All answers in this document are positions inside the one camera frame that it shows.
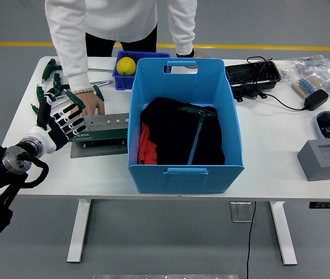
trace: white sweater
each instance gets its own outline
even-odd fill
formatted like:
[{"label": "white sweater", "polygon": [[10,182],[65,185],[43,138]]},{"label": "white sweater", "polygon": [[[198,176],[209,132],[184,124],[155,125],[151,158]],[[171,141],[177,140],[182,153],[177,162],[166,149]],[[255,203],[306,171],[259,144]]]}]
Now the white sweater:
[{"label": "white sweater", "polygon": [[[192,51],[197,0],[167,0],[178,54]],[[71,90],[89,88],[85,32],[118,42],[144,39],[157,24],[156,0],[46,0],[50,34]]]}]

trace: bracelet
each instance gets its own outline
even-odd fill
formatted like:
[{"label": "bracelet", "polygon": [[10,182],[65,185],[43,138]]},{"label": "bracelet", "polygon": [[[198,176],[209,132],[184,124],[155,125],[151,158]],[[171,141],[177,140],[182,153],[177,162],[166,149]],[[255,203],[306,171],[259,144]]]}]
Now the bracelet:
[{"label": "bracelet", "polygon": [[87,93],[87,92],[94,92],[94,88],[90,87],[90,88],[86,88],[86,89],[76,90],[76,91],[73,91],[72,94],[78,95],[78,94]]},{"label": "bracelet", "polygon": [[192,58],[194,55],[195,55],[195,50],[192,49],[192,51],[191,51],[190,54],[187,54],[187,55],[179,55],[179,54],[177,54],[177,57],[178,58]]}]

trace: white sleeve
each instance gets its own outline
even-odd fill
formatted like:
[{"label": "white sleeve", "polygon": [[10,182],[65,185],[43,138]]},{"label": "white sleeve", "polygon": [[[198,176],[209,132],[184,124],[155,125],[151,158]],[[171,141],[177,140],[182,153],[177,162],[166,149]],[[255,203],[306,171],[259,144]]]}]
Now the white sleeve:
[{"label": "white sleeve", "polygon": [[179,55],[192,52],[197,0],[168,0],[168,22]]},{"label": "white sleeve", "polygon": [[45,14],[56,52],[71,90],[89,88],[85,43],[85,1],[46,0]]}]

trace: person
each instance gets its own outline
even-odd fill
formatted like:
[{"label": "person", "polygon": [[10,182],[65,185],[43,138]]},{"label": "person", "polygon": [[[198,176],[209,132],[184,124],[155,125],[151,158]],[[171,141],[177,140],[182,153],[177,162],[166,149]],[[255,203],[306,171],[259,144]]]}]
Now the person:
[{"label": "person", "polygon": [[[196,8],[197,0],[167,0],[178,57],[209,57],[193,50]],[[111,56],[116,41],[124,51],[156,52],[156,0],[46,0],[45,14],[63,74],[86,106],[83,116],[105,113],[89,82],[88,56]]]}]

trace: white table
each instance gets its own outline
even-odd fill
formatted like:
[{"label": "white table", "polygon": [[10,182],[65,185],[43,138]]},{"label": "white table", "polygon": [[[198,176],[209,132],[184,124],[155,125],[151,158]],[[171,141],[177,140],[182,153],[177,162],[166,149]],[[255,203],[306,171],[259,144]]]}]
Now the white table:
[{"label": "white table", "polygon": [[[52,57],[40,59],[24,93],[2,146],[15,145],[28,134],[36,116],[30,103],[36,104],[35,89]],[[113,69],[116,58],[90,58],[89,67]],[[225,60],[226,65],[245,60]],[[276,61],[280,68],[282,62]],[[91,81],[112,79],[110,73],[89,73]],[[52,78],[44,89],[52,87]],[[130,90],[116,91],[114,83],[101,88],[106,113],[127,113]],[[280,82],[270,92],[283,103],[302,108],[303,100],[288,83]],[[297,159],[307,140],[319,138],[315,117],[330,110],[330,100],[317,110],[294,112],[271,97],[236,102],[241,128],[244,171],[223,194],[160,195],[139,194],[127,168],[127,154],[89,158],[70,158],[71,143],[41,159],[50,168],[46,180],[34,189],[23,189],[22,196],[73,198],[79,200],[68,262],[80,262],[91,199],[182,199],[226,201],[270,201],[284,264],[297,264],[283,204],[285,201],[330,201],[330,180],[308,182]],[[28,172],[29,180],[40,173],[36,167]]]}]

